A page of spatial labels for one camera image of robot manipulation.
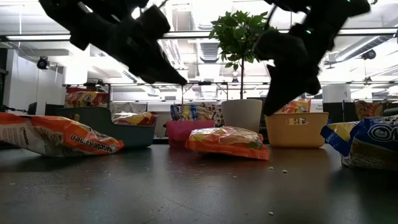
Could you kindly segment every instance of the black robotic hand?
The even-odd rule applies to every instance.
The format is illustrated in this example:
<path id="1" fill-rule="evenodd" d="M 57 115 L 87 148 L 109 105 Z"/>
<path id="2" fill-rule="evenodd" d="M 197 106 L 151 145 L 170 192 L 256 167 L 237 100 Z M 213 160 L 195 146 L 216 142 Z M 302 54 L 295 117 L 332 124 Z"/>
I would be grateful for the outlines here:
<path id="1" fill-rule="evenodd" d="M 346 20 L 369 12 L 370 5 L 367 0 L 265 1 L 286 11 L 307 14 L 303 24 L 294 25 L 288 34 L 265 31 L 254 46 L 261 60 L 273 59 L 275 64 L 268 66 L 271 85 L 264 104 L 264 112 L 270 116 L 302 93 L 319 92 L 318 64 L 334 47 L 334 38 Z"/>
<path id="2" fill-rule="evenodd" d="M 170 30 L 157 6 L 131 17 L 148 0 L 39 0 L 49 17 L 71 33 L 70 42 L 85 50 L 93 44 L 145 82 L 187 83 L 168 62 L 157 40 Z"/>

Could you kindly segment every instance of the desk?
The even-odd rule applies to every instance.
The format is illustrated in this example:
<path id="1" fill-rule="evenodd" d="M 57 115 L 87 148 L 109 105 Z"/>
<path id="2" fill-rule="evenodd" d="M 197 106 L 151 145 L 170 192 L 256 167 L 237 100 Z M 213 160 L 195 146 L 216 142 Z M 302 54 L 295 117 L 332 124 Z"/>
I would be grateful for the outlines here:
<path id="1" fill-rule="evenodd" d="M 0 151 L 0 223 L 398 223 L 398 178 L 342 168 L 330 146 L 271 149 L 270 161 L 166 145 L 61 159 L 13 149 Z"/>

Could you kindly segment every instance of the cream plastic basket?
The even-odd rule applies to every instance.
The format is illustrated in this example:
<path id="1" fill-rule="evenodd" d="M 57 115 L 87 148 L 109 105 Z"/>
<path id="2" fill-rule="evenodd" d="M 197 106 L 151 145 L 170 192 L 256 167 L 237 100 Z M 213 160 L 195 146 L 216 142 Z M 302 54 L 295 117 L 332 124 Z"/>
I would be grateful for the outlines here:
<path id="1" fill-rule="evenodd" d="M 266 116 L 268 139 L 274 147 L 321 147 L 320 135 L 329 113 L 291 113 Z"/>

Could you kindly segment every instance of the white wall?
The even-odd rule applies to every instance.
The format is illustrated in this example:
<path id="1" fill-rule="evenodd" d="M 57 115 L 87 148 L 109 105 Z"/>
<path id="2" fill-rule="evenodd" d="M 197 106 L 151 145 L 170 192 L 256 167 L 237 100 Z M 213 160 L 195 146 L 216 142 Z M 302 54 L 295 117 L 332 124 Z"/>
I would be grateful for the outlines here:
<path id="1" fill-rule="evenodd" d="M 7 71 L 4 104 L 8 107 L 27 110 L 29 104 L 37 102 L 36 114 L 44 115 L 46 103 L 64 104 L 66 89 L 62 87 L 62 74 L 39 70 L 34 62 L 19 57 L 16 50 L 8 51 Z"/>

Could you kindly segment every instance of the pink basket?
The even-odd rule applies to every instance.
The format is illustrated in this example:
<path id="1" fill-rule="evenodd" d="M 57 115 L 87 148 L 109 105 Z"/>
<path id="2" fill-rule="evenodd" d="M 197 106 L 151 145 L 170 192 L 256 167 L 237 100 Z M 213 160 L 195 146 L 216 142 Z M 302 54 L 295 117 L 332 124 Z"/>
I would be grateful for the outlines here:
<path id="1" fill-rule="evenodd" d="M 192 130 L 214 128 L 214 121 L 168 121 L 167 133 L 169 145 L 176 148 L 184 148 Z"/>

